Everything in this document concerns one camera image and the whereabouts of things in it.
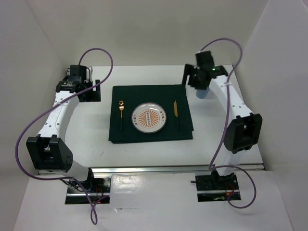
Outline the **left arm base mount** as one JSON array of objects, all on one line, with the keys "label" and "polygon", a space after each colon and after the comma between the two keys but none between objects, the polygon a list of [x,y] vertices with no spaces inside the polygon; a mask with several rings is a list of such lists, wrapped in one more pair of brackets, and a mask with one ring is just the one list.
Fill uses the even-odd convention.
[{"label": "left arm base mount", "polygon": [[[62,180],[67,186],[65,204],[66,205],[83,205],[88,204],[86,194],[82,188],[74,180]],[[109,204],[110,203],[110,189],[111,178],[92,178],[81,183],[86,189],[93,204]]]}]

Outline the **round plate orange sunburst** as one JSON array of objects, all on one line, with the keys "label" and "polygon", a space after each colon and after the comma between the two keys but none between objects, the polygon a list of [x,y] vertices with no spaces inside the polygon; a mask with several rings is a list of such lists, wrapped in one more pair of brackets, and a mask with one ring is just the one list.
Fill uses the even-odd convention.
[{"label": "round plate orange sunburst", "polygon": [[131,114],[134,128],[145,134],[160,131],[167,122],[167,114],[162,106],[156,103],[142,103]]}]

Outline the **gold fork black handle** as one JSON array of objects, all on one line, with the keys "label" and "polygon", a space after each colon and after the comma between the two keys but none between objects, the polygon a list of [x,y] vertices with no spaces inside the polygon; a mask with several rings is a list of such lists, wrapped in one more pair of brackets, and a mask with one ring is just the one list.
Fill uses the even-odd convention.
[{"label": "gold fork black handle", "polygon": [[120,110],[120,131],[123,130],[123,111],[125,109],[124,101],[119,101],[119,110]]}]

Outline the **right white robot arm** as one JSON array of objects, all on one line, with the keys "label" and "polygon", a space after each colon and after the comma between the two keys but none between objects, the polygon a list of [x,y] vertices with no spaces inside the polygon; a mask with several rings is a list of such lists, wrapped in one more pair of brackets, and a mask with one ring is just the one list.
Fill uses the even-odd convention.
[{"label": "right white robot arm", "polygon": [[211,90],[226,112],[227,121],[218,145],[225,156],[220,164],[210,162],[210,169],[216,172],[211,175],[210,183],[220,189],[226,184],[226,177],[234,173],[244,153],[258,143],[263,119],[245,105],[230,82],[232,73],[221,65],[216,66],[210,51],[198,52],[195,58],[195,65],[185,65],[181,84],[195,88],[201,99]]}]

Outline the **gold knife black handle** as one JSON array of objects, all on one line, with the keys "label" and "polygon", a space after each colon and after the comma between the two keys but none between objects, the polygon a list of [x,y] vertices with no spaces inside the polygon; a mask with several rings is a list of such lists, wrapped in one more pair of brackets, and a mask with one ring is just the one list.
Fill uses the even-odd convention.
[{"label": "gold knife black handle", "polygon": [[174,101],[174,115],[175,115],[175,117],[176,117],[177,130],[179,130],[179,129],[180,129],[180,125],[179,125],[179,116],[178,116],[177,101]]}]

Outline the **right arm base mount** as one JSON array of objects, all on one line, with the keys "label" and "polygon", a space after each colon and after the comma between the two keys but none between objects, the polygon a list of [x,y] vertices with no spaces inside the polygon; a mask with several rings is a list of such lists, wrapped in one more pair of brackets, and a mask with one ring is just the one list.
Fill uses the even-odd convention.
[{"label": "right arm base mount", "polygon": [[216,171],[210,175],[196,175],[191,181],[196,186],[198,202],[241,200],[237,177],[234,173],[221,177]]}]

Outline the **dark green cloth placemat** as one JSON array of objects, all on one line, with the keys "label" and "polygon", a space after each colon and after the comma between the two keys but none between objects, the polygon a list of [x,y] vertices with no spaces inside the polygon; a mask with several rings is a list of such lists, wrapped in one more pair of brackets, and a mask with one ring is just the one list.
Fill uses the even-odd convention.
[{"label": "dark green cloth placemat", "polygon": [[193,121],[182,85],[114,86],[109,141],[191,140]]}]

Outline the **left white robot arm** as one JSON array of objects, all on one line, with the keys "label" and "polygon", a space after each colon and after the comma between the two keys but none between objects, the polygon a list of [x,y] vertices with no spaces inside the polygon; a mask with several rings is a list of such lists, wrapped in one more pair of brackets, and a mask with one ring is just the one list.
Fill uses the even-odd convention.
[{"label": "left white robot arm", "polygon": [[65,143],[66,130],[74,109],[79,103],[99,102],[100,87],[83,93],[83,90],[99,83],[92,80],[92,66],[71,65],[67,75],[56,86],[54,106],[37,136],[29,137],[26,146],[34,168],[62,173],[78,180],[84,192],[95,188],[90,168],[73,160],[73,153]]}]

